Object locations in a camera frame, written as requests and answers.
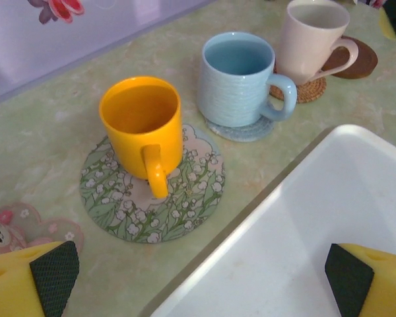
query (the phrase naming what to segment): round coaster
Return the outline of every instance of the round coaster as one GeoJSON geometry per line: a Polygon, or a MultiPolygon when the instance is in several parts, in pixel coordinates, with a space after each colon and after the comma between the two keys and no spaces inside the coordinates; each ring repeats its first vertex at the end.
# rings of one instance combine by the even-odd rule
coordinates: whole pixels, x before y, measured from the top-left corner
{"type": "MultiPolygon", "coordinates": [[[[349,68],[344,71],[332,74],[332,76],[346,78],[346,79],[359,79],[371,75],[372,71],[376,68],[378,58],[375,51],[360,40],[351,38],[349,36],[342,36],[352,40],[358,46],[358,58],[349,68]]],[[[346,48],[337,48],[333,51],[329,59],[325,62],[322,70],[328,71],[335,67],[345,64],[349,59],[349,51],[346,48]]]]}
{"type": "Polygon", "coordinates": [[[268,135],[274,128],[274,122],[261,116],[254,124],[244,127],[224,127],[205,119],[207,127],[215,134],[235,142],[253,142],[268,135]]]}
{"type": "Polygon", "coordinates": [[[156,199],[149,183],[120,165],[105,137],[83,166],[82,202],[108,233],[133,242],[157,243],[191,232],[214,213],[224,189],[223,158],[201,130],[183,125],[183,158],[168,175],[169,196],[156,199]]]}
{"type": "MultiPolygon", "coordinates": [[[[324,77],[310,81],[303,85],[296,86],[296,90],[298,91],[298,99],[296,102],[299,104],[304,104],[306,102],[311,102],[318,99],[323,95],[326,86],[327,81],[324,77]]],[[[277,99],[283,100],[283,92],[276,86],[271,86],[270,95],[277,99]]]]}

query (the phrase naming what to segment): mug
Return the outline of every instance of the mug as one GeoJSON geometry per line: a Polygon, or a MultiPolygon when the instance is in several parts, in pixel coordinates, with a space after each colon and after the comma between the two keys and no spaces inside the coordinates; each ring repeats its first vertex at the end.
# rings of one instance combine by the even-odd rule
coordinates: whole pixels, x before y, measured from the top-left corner
{"type": "Polygon", "coordinates": [[[197,104],[209,121],[224,127],[243,127],[265,116],[282,121],[296,105],[296,85],[273,74],[274,49],[262,38],[245,32],[216,35],[202,50],[197,104]],[[284,94],[282,110],[268,101],[270,85],[284,94]]]}
{"type": "Polygon", "coordinates": [[[277,50],[277,73],[303,85],[349,68],[358,57],[358,46],[340,38],[350,21],[348,11],[331,0],[293,0],[286,10],[277,50]],[[349,51],[342,66],[320,71],[335,48],[349,51]]]}
{"type": "Polygon", "coordinates": [[[100,118],[121,165],[168,195],[166,175],[182,160],[182,119],[176,89],[156,77],[133,77],[102,97],[100,118]]]}

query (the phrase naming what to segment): yellow object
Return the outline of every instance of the yellow object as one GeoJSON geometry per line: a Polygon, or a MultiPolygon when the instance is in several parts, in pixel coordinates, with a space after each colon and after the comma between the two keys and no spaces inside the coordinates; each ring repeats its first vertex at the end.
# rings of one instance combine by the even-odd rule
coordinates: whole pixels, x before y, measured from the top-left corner
{"type": "Polygon", "coordinates": [[[390,40],[396,40],[396,33],[390,24],[389,18],[387,17],[384,8],[379,9],[379,14],[379,25],[383,35],[390,40]]]}
{"type": "Polygon", "coordinates": [[[339,246],[374,270],[359,317],[396,317],[396,255],[355,244],[339,246]]]}
{"type": "Polygon", "coordinates": [[[0,255],[0,317],[44,317],[29,263],[61,243],[0,255]]]}
{"type": "Polygon", "coordinates": [[[105,93],[99,112],[124,169],[148,180],[155,197],[166,197],[166,175],[182,159],[182,119],[176,89],[156,77],[125,79],[105,93]]]}

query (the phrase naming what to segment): yellow mug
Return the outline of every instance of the yellow mug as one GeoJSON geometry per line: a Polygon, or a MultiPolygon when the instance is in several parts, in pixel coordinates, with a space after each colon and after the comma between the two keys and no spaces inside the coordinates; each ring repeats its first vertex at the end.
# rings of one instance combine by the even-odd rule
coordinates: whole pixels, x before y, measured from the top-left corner
{"type": "Polygon", "coordinates": [[[105,93],[99,111],[124,169],[148,180],[156,198],[166,197],[166,175],[182,160],[177,90],[156,77],[128,78],[105,93]]]}

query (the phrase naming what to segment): cream mug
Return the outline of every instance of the cream mug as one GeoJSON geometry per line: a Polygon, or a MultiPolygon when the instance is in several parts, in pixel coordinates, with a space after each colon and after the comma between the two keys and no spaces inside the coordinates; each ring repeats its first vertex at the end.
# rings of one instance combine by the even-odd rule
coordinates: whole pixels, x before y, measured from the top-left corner
{"type": "Polygon", "coordinates": [[[355,42],[341,38],[349,22],[348,11],[331,0],[291,1],[276,51],[277,73],[303,85],[349,68],[358,57],[355,42]],[[342,66],[320,71],[339,47],[349,51],[349,60],[342,66]]]}

